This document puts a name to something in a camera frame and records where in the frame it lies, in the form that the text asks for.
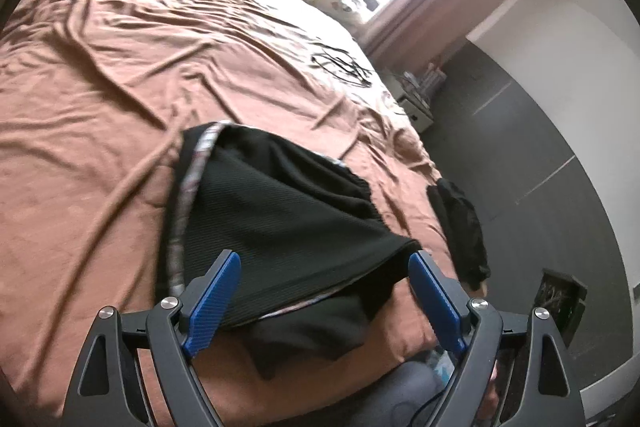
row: mattress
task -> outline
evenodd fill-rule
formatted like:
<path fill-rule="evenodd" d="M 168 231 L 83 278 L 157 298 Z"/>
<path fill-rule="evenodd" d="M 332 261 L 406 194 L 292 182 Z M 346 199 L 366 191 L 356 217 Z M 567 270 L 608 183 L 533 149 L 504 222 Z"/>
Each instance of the mattress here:
<path fill-rule="evenodd" d="M 153 303 L 159 231 L 181 131 L 231 120 L 340 158 L 394 232 L 455 277 L 425 188 L 439 177 L 379 78 L 346 86 L 326 45 L 370 68 L 340 25 L 298 0 L 22 0 L 0 38 L 0 366 L 54 425 L 102 306 Z M 195 359 L 228 426 L 318 409 L 436 343 L 406 280 L 363 346 L 259 378 L 231 333 Z M 147 390 L 171 425 L 150 359 Z"/>

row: brown blanket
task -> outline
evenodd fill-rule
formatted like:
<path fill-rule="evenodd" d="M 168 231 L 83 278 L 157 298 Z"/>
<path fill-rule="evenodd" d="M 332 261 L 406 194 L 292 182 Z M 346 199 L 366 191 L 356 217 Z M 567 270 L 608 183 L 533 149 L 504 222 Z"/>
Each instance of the brown blanket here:
<path fill-rule="evenodd" d="M 32 407 L 60 415 L 98 309 L 152 306 L 162 206 L 190 126 L 226 118 L 341 158 L 389 227 L 454 276 L 425 194 L 439 174 L 417 134 L 320 82 L 295 60 L 311 45 L 253 0 L 22 1 L 0 39 L 0 365 Z M 340 400 L 433 344 L 402 281 L 366 343 L 336 362 L 262 381 L 226 333 L 196 366 L 226 425 L 251 426 Z M 170 425 L 157 383 L 149 393 Z"/>

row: gray pants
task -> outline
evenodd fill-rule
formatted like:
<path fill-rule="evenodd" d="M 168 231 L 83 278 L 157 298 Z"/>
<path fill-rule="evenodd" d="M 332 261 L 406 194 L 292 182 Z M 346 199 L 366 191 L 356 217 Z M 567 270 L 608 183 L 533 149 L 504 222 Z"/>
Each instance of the gray pants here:
<path fill-rule="evenodd" d="M 418 408 L 441 389 L 440 378 L 428 364 L 408 361 L 334 405 L 271 427 L 407 427 Z M 420 413 L 415 427 L 424 423 L 436 403 Z"/>

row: wrinkled blanket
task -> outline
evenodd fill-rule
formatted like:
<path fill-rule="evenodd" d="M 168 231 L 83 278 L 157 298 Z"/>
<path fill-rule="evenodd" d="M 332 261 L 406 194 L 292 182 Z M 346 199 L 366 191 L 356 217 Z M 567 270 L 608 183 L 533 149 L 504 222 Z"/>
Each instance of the wrinkled blanket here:
<path fill-rule="evenodd" d="M 62 413 L 106 304 L 153 305 L 180 133 L 229 119 L 341 158 L 389 227 L 454 276 L 425 194 L 439 177 L 415 131 L 330 89 L 296 57 L 312 40 L 253 0 L 23 0 L 0 38 L 0 365 L 38 416 Z M 196 369 L 228 426 L 323 407 L 372 383 L 433 331 L 406 281 L 366 342 L 262 381 L 232 333 Z M 160 425 L 170 425 L 143 359 Z"/>

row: black cloth hanging off bed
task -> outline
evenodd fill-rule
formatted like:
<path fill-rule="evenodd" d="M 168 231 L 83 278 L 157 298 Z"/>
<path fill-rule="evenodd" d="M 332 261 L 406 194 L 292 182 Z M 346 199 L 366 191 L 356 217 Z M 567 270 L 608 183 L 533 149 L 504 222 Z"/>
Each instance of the black cloth hanging off bed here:
<path fill-rule="evenodd" d="M 341 162 L 220 122 L 184 133 L 162 230 L 157 299 L 203 275 L 225 248 L 238 252 L 242 276 L 222 327 L 273 314 L 260 328 L 277 339 L 282 330 L 270 330 L 269 321 L 300 332 L 336 319 L 342 333 L 322 346 L 298 335 L 297 346 L 335 358 L 361 343 L 364 334 L 352 327 L 370 320 L 406 277 L 408 256 L 420 244 L 386 227 L 367 182 Z"/>

